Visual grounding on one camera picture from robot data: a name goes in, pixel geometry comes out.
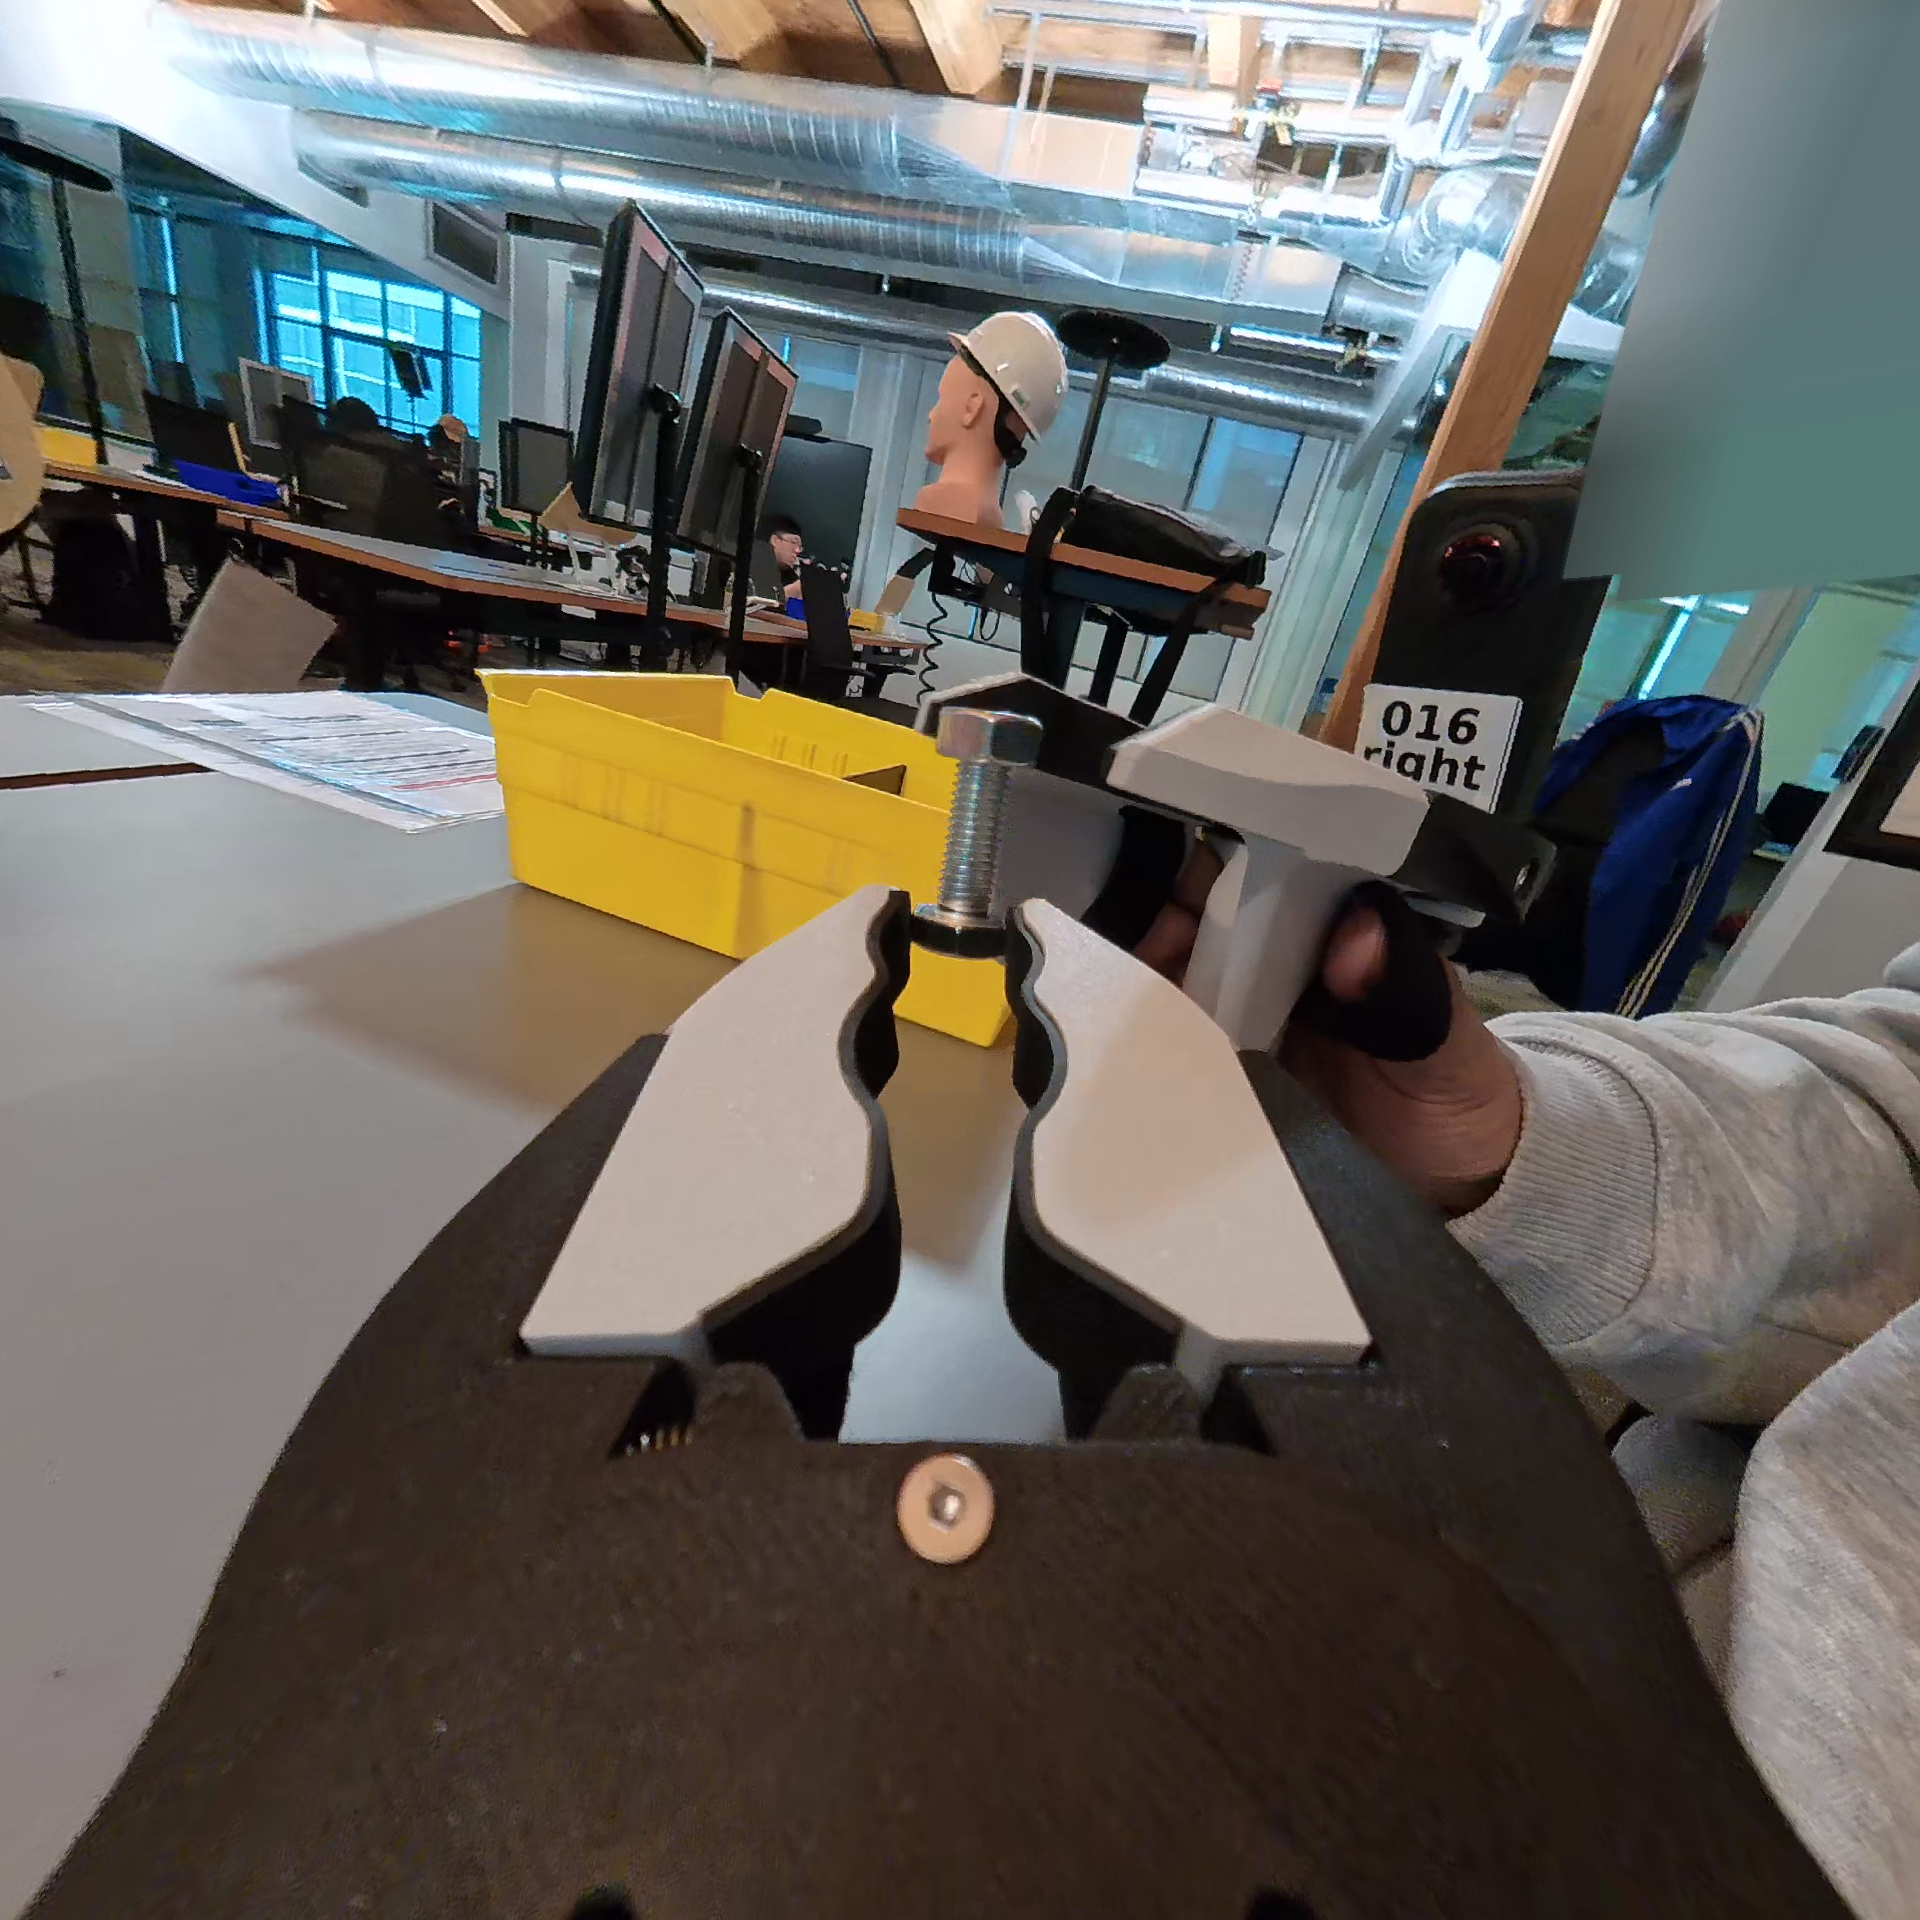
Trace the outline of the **steel hex bolt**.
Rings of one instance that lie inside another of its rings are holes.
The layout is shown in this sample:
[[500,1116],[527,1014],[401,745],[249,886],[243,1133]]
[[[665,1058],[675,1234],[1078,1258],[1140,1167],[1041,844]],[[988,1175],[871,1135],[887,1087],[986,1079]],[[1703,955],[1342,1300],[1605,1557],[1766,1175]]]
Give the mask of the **steel hex bolt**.
[[956,775],[932,918],[966,932],[996,925],[1005,802],[1013,775],[1041,763],[1043,739],[1043,722],[1018,711],[941,708],[934,747]]

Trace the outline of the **grey desk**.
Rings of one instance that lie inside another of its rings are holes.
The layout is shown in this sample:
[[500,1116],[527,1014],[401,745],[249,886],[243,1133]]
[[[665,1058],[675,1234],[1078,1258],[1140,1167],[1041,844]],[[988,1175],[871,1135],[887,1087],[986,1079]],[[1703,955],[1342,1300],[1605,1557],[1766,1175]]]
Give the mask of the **grey desk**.
[[5,1915],[420,1250],[727,965],[229,775],[5,794]]

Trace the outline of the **black monitor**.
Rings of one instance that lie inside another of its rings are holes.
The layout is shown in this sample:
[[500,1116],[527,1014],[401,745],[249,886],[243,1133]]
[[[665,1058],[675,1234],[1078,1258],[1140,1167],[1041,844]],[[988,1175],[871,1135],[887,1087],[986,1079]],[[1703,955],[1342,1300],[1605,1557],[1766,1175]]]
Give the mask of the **black monitor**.
[[783,435],[762,492],[758,538],[794,521],[803,553],[853,579],[873,453],[861,444]]

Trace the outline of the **mannequin head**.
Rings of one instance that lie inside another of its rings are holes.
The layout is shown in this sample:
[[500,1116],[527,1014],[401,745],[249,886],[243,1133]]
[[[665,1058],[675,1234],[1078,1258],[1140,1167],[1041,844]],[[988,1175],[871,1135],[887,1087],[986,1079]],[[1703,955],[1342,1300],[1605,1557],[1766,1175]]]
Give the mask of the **mannequin head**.
[[956,348],[927,412],[925,459],[932,476],[914,495],[914,511],[1002,531],[1005,451],[1019,463],[1028,444],[1019,415]]

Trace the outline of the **black floor lamp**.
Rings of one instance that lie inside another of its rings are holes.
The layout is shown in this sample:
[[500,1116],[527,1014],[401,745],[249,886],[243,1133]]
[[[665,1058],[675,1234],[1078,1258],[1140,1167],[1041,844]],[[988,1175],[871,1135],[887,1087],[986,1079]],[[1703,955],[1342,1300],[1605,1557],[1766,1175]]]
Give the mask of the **black floor lamp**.
[[1089,482],[1098,429],[1108,403],[1115,372],[1148,372],[1170,356],[1170,341],[1148,323],[1111,308],[1078,306],[1059,317],[1059,338],[1068,351],[1086,356],[1094,369],[1089,415],[1073,459],[1068,486],[1078,492]]

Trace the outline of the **grey cardboard sheet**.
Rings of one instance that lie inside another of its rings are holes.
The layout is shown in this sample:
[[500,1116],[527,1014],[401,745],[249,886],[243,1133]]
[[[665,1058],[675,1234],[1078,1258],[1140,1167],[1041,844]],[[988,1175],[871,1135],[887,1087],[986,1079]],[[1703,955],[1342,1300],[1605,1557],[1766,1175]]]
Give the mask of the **grey cardboard sheet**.
[[300,691],[334,630],[332,612],[313,609],[257,567],[229,557],[187,620],[161,692]]

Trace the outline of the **person's right forearm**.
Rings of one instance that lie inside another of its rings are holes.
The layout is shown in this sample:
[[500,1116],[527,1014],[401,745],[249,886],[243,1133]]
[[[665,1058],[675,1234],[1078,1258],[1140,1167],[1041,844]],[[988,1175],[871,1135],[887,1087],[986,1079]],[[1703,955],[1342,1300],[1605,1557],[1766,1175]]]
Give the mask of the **person's right forearm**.
[[1917,949],[1732,1014],[1513,1014],[1521,1145],[1451,1228],[1566,1367],[1764,1423],[1831,1367],[1915,1412]]

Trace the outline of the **long wooden office desk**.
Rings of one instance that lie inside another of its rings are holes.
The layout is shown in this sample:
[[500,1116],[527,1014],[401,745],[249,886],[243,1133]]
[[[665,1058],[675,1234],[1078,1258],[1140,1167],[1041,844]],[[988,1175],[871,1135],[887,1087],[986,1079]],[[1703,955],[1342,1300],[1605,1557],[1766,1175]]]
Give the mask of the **long wooden office desk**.
[[[237,534],[257,538],[297,553],[370,569],[379,575],[405,580],[435,591],[453,591],[469,598],[509,602],[533,609],[557,609],[589,612],[601,621],[623,621],[644,633],[646,603],[643,591],[621,591],[605,580],[567,569],[546,569],[514,561],[476,557],[441,547],[388,542],[365,534],[341,534],[316,526],[273,519],[247,507],[217,507],[215,521]],[[730,612],[721,609],[693,609],[667,598],[665,621],[669,629],[699,629],[721,641],[730,636]],[[806,627],[787,614],[747,612],[743,637],[757,645],[783,650],[806,647]],[[914,633],[853,633],[854,657],[921,657],[932,643]]]

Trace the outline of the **wooden post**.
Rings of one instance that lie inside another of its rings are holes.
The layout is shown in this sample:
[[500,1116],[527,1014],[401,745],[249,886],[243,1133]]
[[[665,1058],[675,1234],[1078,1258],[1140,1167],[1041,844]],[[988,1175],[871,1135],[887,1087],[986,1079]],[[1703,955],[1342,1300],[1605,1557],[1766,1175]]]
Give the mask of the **wooden post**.
[[1443,413],[1383,561],[1318,739],[1348,749],[1373,678],[1386,612],[1414,509],[1460,473],[1505,463],[1554,332],[1577,291],[1658,86],[1713,4],[1607,2],[1572,78]]

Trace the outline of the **yellow plastic bin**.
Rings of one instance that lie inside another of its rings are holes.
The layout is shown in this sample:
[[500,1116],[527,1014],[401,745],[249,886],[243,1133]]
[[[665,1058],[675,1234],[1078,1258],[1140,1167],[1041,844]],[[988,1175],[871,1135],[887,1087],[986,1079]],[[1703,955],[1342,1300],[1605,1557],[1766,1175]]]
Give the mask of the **yellow plastic bin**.
[[[850,894],[931,901],[956,766],[931,739],[722,677],[487,670],[513,875],[754,955]],[[907,763],[901,797],[835,778]]]

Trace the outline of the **black bag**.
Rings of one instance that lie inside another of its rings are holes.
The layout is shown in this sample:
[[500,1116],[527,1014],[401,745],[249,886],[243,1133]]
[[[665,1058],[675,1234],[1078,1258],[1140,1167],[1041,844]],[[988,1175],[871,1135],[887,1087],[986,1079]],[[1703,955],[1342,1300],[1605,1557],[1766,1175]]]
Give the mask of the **black bag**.
[[1059,542],[1227,586],[1261,588],[1266,574],[1263,549],[1204,519],[1093,485],[1054,489],[1028,527],[1027,556],[1044,556]]

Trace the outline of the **white hard hat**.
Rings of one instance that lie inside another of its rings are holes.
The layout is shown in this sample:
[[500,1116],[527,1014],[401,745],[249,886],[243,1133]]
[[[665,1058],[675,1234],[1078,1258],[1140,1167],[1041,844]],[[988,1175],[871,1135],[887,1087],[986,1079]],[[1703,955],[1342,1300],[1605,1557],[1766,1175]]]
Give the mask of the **white hard hat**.
[[1059,420],[1068,395],[1068,363],[1054,326],[1035,310],[1005,308],[949,343],[986,378],[1028,441]]

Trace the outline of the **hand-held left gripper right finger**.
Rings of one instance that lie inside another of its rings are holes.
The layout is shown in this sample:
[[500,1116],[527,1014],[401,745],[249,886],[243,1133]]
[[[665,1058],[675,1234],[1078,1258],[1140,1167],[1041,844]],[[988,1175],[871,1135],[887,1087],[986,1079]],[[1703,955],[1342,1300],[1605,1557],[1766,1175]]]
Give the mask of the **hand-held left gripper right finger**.
[[1175,1369],[1357,1363],[1369,1331],[1227,1033],[1054,903],[1007,931],[1041,1045],[1010,1226]]

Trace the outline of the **person's right hand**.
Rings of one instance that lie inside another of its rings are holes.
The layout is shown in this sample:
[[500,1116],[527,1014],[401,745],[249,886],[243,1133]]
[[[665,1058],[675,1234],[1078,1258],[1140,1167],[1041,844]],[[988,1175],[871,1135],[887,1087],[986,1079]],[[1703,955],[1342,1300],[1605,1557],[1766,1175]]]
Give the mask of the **person's right hand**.
[[1357,889],[1323,941],[1321,1020],[1297,1014],[1285,1070],[1447,1217],[1483,1205],[1521,1142],[1518,1070],[1429,925]]

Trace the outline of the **laminated paper sheet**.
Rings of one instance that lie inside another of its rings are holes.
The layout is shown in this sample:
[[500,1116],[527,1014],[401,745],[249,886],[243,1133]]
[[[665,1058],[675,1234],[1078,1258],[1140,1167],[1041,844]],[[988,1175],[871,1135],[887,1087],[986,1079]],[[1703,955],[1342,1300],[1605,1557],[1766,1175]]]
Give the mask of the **laminated paper sheet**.
[[211,773],[405,833],[492,822],[506,814],[492,729],[469,708],[441,715],[401,694],[332,689],[47,694],[30,705]]

